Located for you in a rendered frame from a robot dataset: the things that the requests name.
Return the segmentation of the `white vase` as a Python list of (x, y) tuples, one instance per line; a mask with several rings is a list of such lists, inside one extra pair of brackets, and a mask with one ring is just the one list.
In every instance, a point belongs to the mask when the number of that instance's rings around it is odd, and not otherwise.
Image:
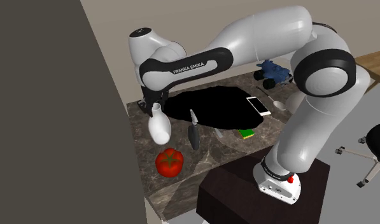
[(171, 137), (171, 123), (167, 115), (162, 111), (162, 106), (157, 102), (154, 103), (151, 108), (148, 130), (156, 144), (164, 145), (169, 142)]

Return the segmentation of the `red tomato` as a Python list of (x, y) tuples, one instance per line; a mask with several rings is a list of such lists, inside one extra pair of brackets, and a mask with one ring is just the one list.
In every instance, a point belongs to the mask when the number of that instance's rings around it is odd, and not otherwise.
[(157, 172), (167, 178), (177, 176), (183, 167), (184, 157), (180, 151), (174, 148), (167, 148), (159, 153), (155, 159)]

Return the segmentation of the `white phone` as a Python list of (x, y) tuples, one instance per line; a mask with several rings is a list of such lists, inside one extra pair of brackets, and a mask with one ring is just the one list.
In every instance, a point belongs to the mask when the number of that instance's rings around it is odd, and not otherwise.
[(246, 100), (253, 106), (260, 116), (271, 115), (268, 108), (257, 97), (247, 97)]

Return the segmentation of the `blue toy vehicle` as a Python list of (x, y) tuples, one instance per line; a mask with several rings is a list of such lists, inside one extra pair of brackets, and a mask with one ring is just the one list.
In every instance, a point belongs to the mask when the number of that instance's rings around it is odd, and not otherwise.
[(264, 60), (257, 66), (260, 67), (260, 70), (255, 71), (253, 77), (257, 81), (262, 80), (262, 85), (266, 90), (272, 89), (276, 85), (283, 87), (293, 81), (293, 75), (290, 70), (275, 64), (272, 60)]

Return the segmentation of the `dark robot stand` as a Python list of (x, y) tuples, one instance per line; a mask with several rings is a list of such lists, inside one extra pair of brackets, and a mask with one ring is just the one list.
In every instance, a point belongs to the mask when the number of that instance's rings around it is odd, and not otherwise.
[(271, 147), (211, 169), (199, 187), (196, 213), (209, 224), (319, 224), (330, 166), (318, 159), (299, 174), (301, 193), (292, 205), (262, 193), (254, 166)]

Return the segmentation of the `silver spoon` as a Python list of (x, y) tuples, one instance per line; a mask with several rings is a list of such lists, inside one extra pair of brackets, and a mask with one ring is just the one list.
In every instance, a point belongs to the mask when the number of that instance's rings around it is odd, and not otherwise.
[(268, 93), (262, 90), (260, 87), (257, 87), (261, 92), (263, 92), (273, 103), (273, 105), (281, 111), (285, 111), (287, 109), (286, 105), (280, 101), (275, 101)]

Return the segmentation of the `black office chair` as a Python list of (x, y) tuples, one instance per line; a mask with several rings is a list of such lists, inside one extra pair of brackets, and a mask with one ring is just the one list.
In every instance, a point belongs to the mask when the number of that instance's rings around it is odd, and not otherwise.
[(335, 153), (338, 155), (341, 155), (343, 152), (351, 153), (364, 158), (369, 158), (374, 161), (374, 166), (368, 172), (366, 177), (356, 184), (359, 188), (362, 188), (365, 185), (367, 185), (370, 182), (370, 180), (380, 171), (380, 124), (377, 124), (376, 126), (371, 128), (366, 136), (359, 138), (358, 142), (360, 144), (366, 144), (374, 156), (370, 157), (367, 155), (362, 155), (361, 153), (347, 150), (343, 146), (337, 148), (335, 150)]

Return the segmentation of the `dark handled knife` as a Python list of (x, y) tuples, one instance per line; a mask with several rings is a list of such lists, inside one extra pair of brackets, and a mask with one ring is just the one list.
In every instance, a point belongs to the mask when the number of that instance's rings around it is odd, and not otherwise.
[(192, 109), (190, 109), (190, 115), (192, 124), (188, 127), (188, 139), (194, 150), (198, 150), (200, 147), (200, 136), (197, 128), (198, 119)]

